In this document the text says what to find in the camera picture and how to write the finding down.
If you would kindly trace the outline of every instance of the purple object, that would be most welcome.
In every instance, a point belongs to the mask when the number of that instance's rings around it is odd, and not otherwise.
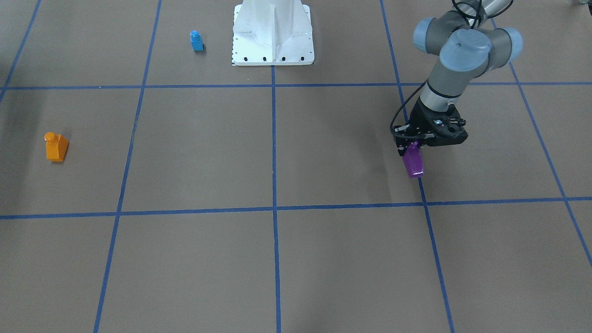
[[[409,178],[417,178],[423,175],[422,153],[419,151],[417,141],[410,144],[405,151],[405,155],[403,155],[403,163],[405,163]]]

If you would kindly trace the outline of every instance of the blue object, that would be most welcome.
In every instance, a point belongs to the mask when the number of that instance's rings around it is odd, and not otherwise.
[[[524,47],[524,40],[522,39],[522,35],[518,32],[518,30],[514,28],[502,28],[505,30],[508,35],[510,35],[510,40],[512,41],[512,53],[510,54],[510,61],[514,61],[520,54],[522,53],[522,48]]]
[[[203,51],[204,44],[201,41],[201,35],[197,30],[194,30],[189,34],[191,36],[191,46],[193,47],[193,51]]]
[[[427,29],[430,27],[432,20],[434,20],[433,17],[424,18],[423,20],[419,21],[417,27],[415,27],[415,30],[413,31],[413,44],[420,51],[424,51],[426,53]]]
[[[444,67],[455,72],[468,72],[479,68],[488,58],[491,41],[474,29],[456,30],[440,51]]]

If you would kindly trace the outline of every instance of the orange object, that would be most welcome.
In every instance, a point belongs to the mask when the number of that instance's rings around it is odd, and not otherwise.
[[[63,162],[68,144],[70,143],[68,139],[61,134],[48,132],[45,134],[45,141],[47,159],[52,162]]]

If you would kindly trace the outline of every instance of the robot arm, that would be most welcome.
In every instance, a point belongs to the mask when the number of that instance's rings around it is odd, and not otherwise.
[[[480,28],[487,18],[501,14],[511,2],[453,1],[453,10],[440,18],[425,18],[417,25],[413,43],[421,51],[439,56],[439,60],[407,124],[391,124],[391,133],[410,177],[423,173],[423,165],[413,172],[408,166],[409,159],[417,159],[413,155],[419,155],[420,147],[457,145],[467,139],[466,122],[455,104],[471,80],[504,66],[522,51],[522,37],[517,30]]]

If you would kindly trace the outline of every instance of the white bracket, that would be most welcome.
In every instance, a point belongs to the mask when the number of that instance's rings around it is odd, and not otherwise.
[[[301,0],[244,0],[234,7],[232,64],[312,64],[310,22],[310,8]]]

